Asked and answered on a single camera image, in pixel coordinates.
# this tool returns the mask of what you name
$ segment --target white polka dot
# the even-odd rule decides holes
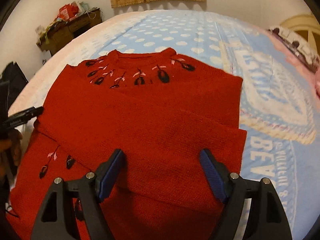
[[[195,39],[194,39],[194,41],[196,41],[196,42],[203,42],[203,41],[204,41],[204,39],[201,39],[201,38],[195,38]]]
[[[192,48],[191,50],[196,54],[200,54],[200,53],[204,52],[204,49],[202,49],[202,48]]]
[[[134,49],[127,49],[124,53],[133,53]]]
[[[212,57],[210,57],[210,60],[214,64],[221,64],[222,63],[222,60],[219,57],[212,56]]]
[[[172,37],[165,37],[165,38],[163,38],[163,40],[164,41],[171,41],[171,40],[173,40],[173,38]]]
[[[125,44],[122,44],[122,45],[120,45],[117,49],[123,49],[123,48],[125,48],[127,45],[125,45]]]
[[[218,46],[216,46],[216,45],[210,45],[209,47],[210,47],[210,49],[214,49],[216,51],[220,50],[220,48]]]
[[[165,50],[166,48],[167,48],[167,47],[164,47],[164,46],[157,47],[157,48],[155,49],[155,52],[161,52],[161,51]]]
[[[103,51],[100,51],[99,52],[99,55],[100,56],[105,56],[105,55],[108,55],[109,51],[108,50],[103,50]]]
[[[143,44],[143,46],[145,46],[145,47],[151,47],[151,46],[153,46],[153,45],[155,45],[155,43],[154,42],[147,42],[147,43],[145,43],[145,44]]]
[[[178,41],[176,44],[177,44],[178,46],[185,46],[185,45],[187,45],[188,43],[186,43],[185,41]]]

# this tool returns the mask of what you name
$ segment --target white wall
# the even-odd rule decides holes
[[[74,0],[21,0],[0,32],[0,72],[16,61],[30,79],[41,68],[43,52],[36,46],[35,29],[46,27],[66,3]],[[217,12],[267,28],[301,13],[310,13],[303,0],[207,0],[206,2],[161,0],[148,4],[111,8],[110,0],[79,0],[100,7],[104,20],[114,15],[150,9],[193,9]]]

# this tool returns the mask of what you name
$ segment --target hand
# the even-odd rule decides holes
[[[20,140],[22,139],[22,134],[18,130],[13,129],[8,133],[8,137],[9,139],[0,140],[0,153],[10,149],[14,165],[19,166],[21,161]],[[2,180],[5,175],[5,166],[0,158],[0,180]]]

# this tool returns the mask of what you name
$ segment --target desk drawer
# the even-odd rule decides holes
[[[82,19],[77,19],[74,23],[71,23],[68,28],[73,33],[88,23],[90,23],[90,19],[88,17],[84,17]]]

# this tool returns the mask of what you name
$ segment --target wooden desk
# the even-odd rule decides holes
[[[37,42],[37,46],[42,51],[49,50],[51,56],[53,56],[74,38],[80,36],[82,33],[85,33],[99,23],[102,23],[102,19],[100,16],[100,9],[97,8],[67,23],[61,22],[48,32],[47,42],[43,37],[40,42]]]

